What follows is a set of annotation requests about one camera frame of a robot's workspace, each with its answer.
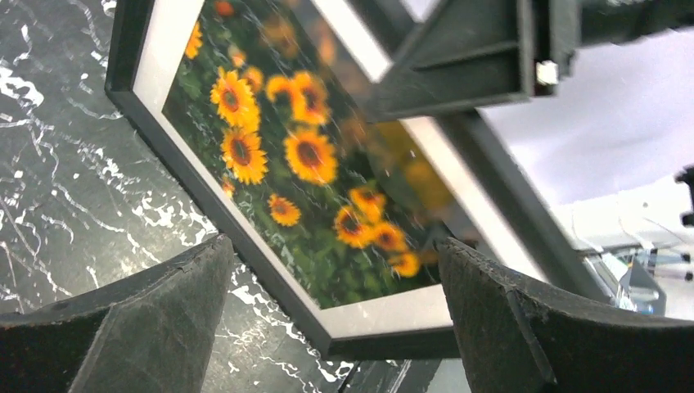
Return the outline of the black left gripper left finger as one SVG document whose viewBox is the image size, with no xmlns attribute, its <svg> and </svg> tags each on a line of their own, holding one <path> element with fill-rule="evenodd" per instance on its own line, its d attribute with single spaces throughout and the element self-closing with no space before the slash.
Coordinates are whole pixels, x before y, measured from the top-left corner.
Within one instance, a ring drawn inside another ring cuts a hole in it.
<svg viewBox="0 0 694 393">
<path fill-rule="evenodd" d="M 96 290 L 3 314 L 2 391 L 200 391 L 233 261 L 218 235 Z"/>
</svg>

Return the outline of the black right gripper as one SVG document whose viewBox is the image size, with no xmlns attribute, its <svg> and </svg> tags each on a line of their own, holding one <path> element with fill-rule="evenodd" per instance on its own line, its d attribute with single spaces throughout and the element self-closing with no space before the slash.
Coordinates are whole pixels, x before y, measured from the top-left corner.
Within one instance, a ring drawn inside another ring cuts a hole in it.
<svg viewBox="0 0 694 393">
<path fill-rule="evenodd" d="M 535 62 L 572 74 L 576 51 L 693 26 L 683 1 L 438 1 L 416 22 L 400 1 L 353 1 L 385 47 L 385 69 L 357 99 L 370 121 L 522 102 Z"/>
</svg>

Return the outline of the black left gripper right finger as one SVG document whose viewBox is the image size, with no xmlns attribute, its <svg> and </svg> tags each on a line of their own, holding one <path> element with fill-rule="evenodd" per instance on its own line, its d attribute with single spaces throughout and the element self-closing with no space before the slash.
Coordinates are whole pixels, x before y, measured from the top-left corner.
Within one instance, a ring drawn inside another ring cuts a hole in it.
<svg viewBox="0 0 694 393">
<path fill-rule="evenodd" d="M 575 295 L 452 238 L 436 249 L 472 391 L 692 391 L 692 322 Z"/>
</svg>

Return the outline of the white mat board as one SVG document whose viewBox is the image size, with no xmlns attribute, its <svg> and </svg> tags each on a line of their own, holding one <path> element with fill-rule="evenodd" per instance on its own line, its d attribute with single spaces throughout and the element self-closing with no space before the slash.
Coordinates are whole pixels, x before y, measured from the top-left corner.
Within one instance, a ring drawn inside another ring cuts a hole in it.
<svg viewBox="0 0 694 393">
<path fill-rule="evenodd" d="M 448 328 L 451 320 L 441 286 L 434 285 L 398 295 L 367 300 L 352 305 L 319 309 L 306 291 L 283 267 L 280 260 L 250 222 L 223 195 L 221 187 L 204 169 L 171 123 L 163 116 L 164 95 L 174 78 L 174 68 L 182 54 L 186 34 L 202 8 L 200 1 L 157 1 L 154 3 L 142 57 L 137 68 L 134 92 L 173 140 L 173 149 L 183 155 L 192 173 L 201 177 L 190 192 L 202 192 L 200 208 L 216 226 L 232 237 L 238 250 L 264 280 L 266 290 L 283 306 L 297 300 L 300 311 L 315 317 L 318 326 L 334 338 L 353 338 L 377 333 Z M 487 239 L 493 253 L 512 268 L 544 279 L 544 274 L 520 238 L 502 216 L 471 166 L 455 151 L 440 125 L 429 117 L 404 121 L 413 141 L 422 149 L 471 222 Z"/>
</svg>

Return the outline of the sunflower photo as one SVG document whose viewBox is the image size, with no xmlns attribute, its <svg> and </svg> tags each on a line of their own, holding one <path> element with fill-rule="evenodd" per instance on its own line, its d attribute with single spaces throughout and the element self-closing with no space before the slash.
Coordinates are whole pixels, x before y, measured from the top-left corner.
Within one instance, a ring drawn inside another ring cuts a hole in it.
<svg viewBox="0 0 694 393">
<path fill-rule="evenodd" d="M 311 1 L 205 1 L 163 116 L 323 309 L 438 284 L 482 238 L 404 124 L 369 124 L 361 66 Z"/>
</svg>

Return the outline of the black picture frame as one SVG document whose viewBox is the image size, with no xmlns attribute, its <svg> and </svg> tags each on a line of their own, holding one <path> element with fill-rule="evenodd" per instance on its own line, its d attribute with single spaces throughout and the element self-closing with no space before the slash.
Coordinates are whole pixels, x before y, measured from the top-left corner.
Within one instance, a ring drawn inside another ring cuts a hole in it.
<svg viewBox="0 0 694 393">
<path fill-rule="evenodd" d="M 338 337 L 325 329 L 308 303 L 281 276 L 279 268 L 271 264 L 269 254 L 261 249 L 261 241 L 253 239 L 250 231 L 241 226 L 241 221 L 205 180 L 204 172 L 194 167 L 192 159 L 185 156 L 182 147 L 164 129 L 163 122 L 155 118 L 155 111 L 146 107 L 144 97 L 135 93 L 136 79 L 143 75 L 143 57 L 148 53 L 146 37 L 154 29 L 154 8 L 153 1 L 117 2 L 106 95 L 202 212 L 232 239 L 242 259 L 311 346 L 325 359 L 345 361 L 458 357 L 450 325 L 349 337 Z M 455 147 L 454 155 L 471 166 L 471 177 L 480 191 L 489 196 L 491 206 L 500 209 L 502 220 L 519 235 L 520 243 L 550 282 L 581 299 L 607 302 L 607 296 L 579 261 L 574 248 L 559 239 L 558 227 L 551 222 L 548 212 L 540 209 L 539 196 L 480 113 L 456 112 L 453 118 L 469 124 L 463 136 L 470 141 L 468 147 Z"/>
</svg>

